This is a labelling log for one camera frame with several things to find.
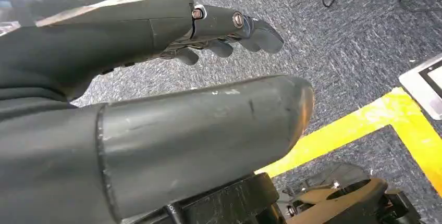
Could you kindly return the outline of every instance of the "prosthetic hand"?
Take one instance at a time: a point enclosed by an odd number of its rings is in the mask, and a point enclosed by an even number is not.
[[[44,88],[38,93],[70,101],[81,96],[95,76],[115,67],[154,58],[195,64],[198,56],[190,48],[208,48],[227,57],[234,42],[250,51],[270,53],[284,43],[265,21],[232,9],[196,5],[193,0],[104,6],[1,37],[0,87]],[[34,92],[0,91],[0,99]]]

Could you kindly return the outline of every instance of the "bolt head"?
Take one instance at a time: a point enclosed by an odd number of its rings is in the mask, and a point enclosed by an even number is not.
[[[242,26],[244,25],[244,17],[239,12],[234,13],[233,21],[236,28],[241,29]]]
[[[194,9],[192,11],[192,18],[193,19],[201,19],[203,17],[204,17],[203,11],[201,11],[200,9]]]

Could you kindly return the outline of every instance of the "gray cylinder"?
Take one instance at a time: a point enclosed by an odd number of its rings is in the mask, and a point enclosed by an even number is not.
[[[275,76],[108,105],[102,160],[121,218],[238,179],[295,145],[310,84]]]

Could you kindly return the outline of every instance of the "black plastic part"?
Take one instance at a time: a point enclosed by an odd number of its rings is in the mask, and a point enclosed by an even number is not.
[[[286,76],[110,104],[101,140],[121,216],[148,213],[283,157],[312,107],[310,84]]]
[[[284,45],[284,40],[276,32],[276,30],[266,21],[244,16],[244,26],[241,30],[234,33],[241,39],[248,39],[241,43],[246,49],[250,51],[257,51],[259,48],[269,53],[277,53]]]
[[[234,51],[234,48],[232,48],[230,44],[219,40],[209,41],[207,44],[207,48],[215,53],[215,55],[217,55],[218,57],[229,57]]]
[[[0,109],[12,107],[5,103]],[[15,103],[26,105],[31,115],[0,124],[1,222],[118,223],[94,141],[102,105],[66,109],[64,103],[42,98]],[[32,115],[33,108],[51,111]]]
[[[233,15],[237,12],[236,10],[211,5],[204,5],[204,8],[207,12],[206,17],[194,22],[193,41],[223,38],[240,30],[235,27],[233,22]]]
[[[259,223],[283,224],[284,218],[274,203],[278,192],[266,173],[234,181],[218,189],[186,199],[182,206],[186,224]],[[167,211],[144,218],[142,224],[171,224]]]
[[[182,48],[175,52],[174,58],[179,59],[181,62],[187,65],[194,65],[198,62],[200,57],[188,48]]]
[[[370,179],[356,182],[354,184],[348,185],[345,188],[341,188],[338,191],[327,197],[327,200],[334,200],[336,198],[342,197],[344,195],[350,194],[363,186],[367,185],[370,182]]]
[[[167,204],[164,209],[174,224],[186,224],[182,208],[178,203]]]
[[[2,36],[0,100],[70,101],[81,96],[98,74],[158,57],[191,31],[191,3],[146,0],[106,6],[51,26],[22,27]]]
[[[291,223],[421,224],[420,215],[400,190],[387,189],[379,178],[366,179],[362,168],[336,163],[302,183],[287,188],[277,204]]]

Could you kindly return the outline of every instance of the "yellow tape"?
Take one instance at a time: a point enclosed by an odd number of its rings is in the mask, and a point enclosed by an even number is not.
[[[402,89],[303,137],[281,160],[257,172],[271,177],[311,161],[386,125],[392,125],[433,187],[442,196],[442,140]]]

